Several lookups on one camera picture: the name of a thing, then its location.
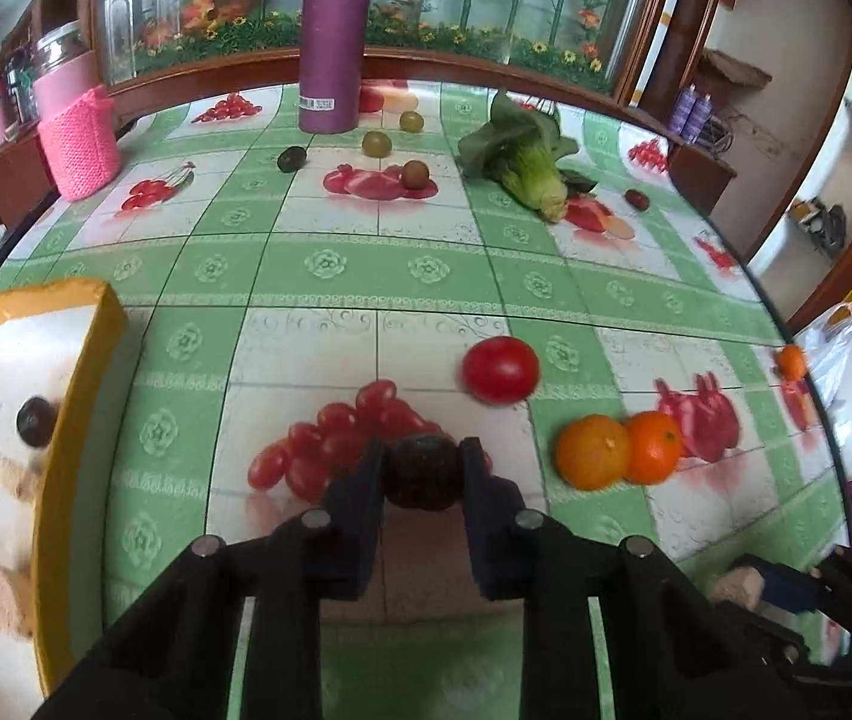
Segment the brown grape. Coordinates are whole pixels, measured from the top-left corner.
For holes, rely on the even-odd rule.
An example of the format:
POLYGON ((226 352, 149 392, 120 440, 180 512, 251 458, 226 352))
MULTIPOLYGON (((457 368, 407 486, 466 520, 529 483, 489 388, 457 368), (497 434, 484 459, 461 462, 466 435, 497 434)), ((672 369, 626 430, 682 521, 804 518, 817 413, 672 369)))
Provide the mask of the brown grape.
POLYGON ((426 163, 420 160, 410 160, 401 168, 400 182, 406 190, 423 190, 429 187, 431 172, 426 163))

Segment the large round beige block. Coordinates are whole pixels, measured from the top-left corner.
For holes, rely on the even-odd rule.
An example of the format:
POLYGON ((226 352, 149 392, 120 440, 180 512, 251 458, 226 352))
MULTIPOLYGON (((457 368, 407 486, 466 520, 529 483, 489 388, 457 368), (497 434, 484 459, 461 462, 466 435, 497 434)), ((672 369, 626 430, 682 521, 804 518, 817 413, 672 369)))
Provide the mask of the large round beige block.
POLYGON ((0 632, 16 639, 34 635, 31 579, 0 566, 0 632))

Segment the dark olive fruit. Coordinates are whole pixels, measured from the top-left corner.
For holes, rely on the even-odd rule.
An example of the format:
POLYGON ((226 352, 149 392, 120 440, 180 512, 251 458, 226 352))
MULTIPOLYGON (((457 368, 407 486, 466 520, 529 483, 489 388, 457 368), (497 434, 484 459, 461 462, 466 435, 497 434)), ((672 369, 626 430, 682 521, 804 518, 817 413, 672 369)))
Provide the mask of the dark olive fruit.
POLYGON ((283 149, 278 154, 277 168, 283 174, 293 174, 293 172, 298 172, 299 169, 302 169, 305 163, 307 163, 307 160, 309 160, 309 153, 307 153, 307 149, 304 146, 288 146, 288 148, 283 149))

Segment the dark plum among blocks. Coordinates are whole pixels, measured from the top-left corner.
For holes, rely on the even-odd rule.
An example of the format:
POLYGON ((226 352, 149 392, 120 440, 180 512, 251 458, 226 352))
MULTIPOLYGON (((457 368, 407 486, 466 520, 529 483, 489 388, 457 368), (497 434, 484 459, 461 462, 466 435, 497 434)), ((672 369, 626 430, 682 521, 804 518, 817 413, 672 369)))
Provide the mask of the dark plum among blocks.
POLYGON ((24 444, 44 449, 50 444, 58 419, 58 406, 44 397, 31 397, 16 415, 16 432, 24 444))

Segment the purple thermos bottle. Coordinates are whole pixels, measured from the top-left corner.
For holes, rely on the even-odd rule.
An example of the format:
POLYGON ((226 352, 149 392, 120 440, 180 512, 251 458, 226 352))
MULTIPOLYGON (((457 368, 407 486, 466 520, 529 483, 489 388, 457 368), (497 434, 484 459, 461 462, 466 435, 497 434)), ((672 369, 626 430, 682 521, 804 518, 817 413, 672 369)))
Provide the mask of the purple thermos bottle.
POLYGON ((304 0, 299 31, 299 127, 350 132, 359 119, 362 56, 371 0, 304 0))

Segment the small orange at edge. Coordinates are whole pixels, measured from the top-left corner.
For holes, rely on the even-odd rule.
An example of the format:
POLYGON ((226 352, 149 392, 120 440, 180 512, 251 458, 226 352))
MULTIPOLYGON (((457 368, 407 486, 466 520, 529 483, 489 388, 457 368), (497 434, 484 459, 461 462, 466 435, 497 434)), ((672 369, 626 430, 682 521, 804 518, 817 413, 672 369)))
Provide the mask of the small orange at edge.
POLYGON ((784 382, 799 382, 807 376, 807 361, 803 349, 796 344, 786 344, 774 353, 778 376, 784 382))

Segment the white plastic bag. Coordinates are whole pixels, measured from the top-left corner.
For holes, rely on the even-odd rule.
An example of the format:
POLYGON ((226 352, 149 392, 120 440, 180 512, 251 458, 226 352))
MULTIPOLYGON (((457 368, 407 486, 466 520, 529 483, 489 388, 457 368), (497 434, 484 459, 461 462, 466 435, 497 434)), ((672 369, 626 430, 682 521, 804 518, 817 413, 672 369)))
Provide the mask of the white plastic bag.
POLYGON ((797 341, 824 408, 831 408, 852 349, 852 302, 840 302, 809 323, 797 341))

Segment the green grape near bottle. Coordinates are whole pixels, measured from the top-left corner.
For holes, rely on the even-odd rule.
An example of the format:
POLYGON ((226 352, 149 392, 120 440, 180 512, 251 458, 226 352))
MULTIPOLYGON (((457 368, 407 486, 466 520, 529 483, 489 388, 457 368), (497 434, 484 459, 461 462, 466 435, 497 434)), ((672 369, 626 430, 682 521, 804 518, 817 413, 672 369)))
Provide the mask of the green grape near bottle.
POLYGON ((416 110, 404 110, 398 119, 401 132, 419 133, 424 128, 423 115, 418 114, 416 110))

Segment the red tomato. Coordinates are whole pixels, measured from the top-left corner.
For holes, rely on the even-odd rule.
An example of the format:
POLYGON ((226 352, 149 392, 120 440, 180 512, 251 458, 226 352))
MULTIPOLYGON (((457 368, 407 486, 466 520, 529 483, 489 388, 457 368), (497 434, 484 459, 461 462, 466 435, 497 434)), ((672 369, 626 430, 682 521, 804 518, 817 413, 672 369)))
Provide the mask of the red tomato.
POLYGON ((483 403, 512 405, 535 392, 540 361, 533 348, 519 338, 486 338, 463 356, 460 380, 483 403))

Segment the bright orange mandarin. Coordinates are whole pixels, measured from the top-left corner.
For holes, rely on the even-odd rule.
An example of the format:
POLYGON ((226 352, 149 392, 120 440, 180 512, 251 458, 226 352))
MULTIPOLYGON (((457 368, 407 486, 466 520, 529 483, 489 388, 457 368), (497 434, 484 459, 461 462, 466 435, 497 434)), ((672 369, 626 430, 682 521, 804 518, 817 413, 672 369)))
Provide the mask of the bright orange mandarin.
POLYGON ((643 411, 632 415, 625 427, 631 447, 626 479, 641 486, 664 483, 683 455, 678 422, 661 411, 643 411))

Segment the green grape middle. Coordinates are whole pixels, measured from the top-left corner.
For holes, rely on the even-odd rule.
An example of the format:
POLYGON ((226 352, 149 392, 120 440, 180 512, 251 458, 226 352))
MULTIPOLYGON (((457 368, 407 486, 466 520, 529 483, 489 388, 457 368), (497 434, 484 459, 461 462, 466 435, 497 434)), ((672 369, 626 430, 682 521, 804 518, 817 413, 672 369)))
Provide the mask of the green grape middle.
POLYGON ((369 130, 362 137, 361 149, 367 158, 384 160, 384 158, 389 158, 390 154, 392 154, 394 144, 392 143, 392 138, 387 133, 379 132, 378 130, 369 130))

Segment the dark orange mandarin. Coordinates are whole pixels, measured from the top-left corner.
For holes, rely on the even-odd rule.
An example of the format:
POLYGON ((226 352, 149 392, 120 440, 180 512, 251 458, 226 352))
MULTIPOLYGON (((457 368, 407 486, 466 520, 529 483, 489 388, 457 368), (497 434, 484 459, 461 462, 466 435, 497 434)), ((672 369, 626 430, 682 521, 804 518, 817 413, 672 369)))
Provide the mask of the dark orange mandarin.
POLYGON ((570 422, 554 443, 554 468, 577 491, 600 491, 620 483, 630 461, 626 427, 605 415, 570 422))

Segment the dark plum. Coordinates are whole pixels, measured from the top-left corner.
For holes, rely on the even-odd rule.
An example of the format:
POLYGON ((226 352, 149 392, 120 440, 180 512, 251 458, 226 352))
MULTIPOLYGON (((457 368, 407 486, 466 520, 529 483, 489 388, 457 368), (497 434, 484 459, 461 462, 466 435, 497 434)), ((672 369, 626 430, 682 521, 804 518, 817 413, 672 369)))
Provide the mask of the dark plum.
POLYGON ((440 434, 400 439, 382 462, 384 494, 410 511, 442 512, 463 496, 463 463, 458 445, 440 434))

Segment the yellow-rimmed white tray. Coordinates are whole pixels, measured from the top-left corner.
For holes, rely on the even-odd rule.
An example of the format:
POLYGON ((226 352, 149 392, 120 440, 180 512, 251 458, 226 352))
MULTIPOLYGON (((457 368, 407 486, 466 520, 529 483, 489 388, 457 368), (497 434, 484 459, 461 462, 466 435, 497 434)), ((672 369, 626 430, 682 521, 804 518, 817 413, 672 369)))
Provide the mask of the yellow-rimmed white tray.
POLYGON ((0 293, 0 718, 29 718, 104 629, 104 530, 136 341, 97 278, 0 293))

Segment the pink knit-sleeved jar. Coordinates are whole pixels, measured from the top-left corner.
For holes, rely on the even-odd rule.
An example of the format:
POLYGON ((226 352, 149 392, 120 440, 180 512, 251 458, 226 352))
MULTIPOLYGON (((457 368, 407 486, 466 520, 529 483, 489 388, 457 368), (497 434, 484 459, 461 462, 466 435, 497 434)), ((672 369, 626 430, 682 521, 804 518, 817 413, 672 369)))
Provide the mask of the pink knit-sleeved jar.
POLYGON ((35 58, 40 148, 60 197, 78 202, 106 187, 120 169, 113 102, 78 21, 45 32, 35 58))

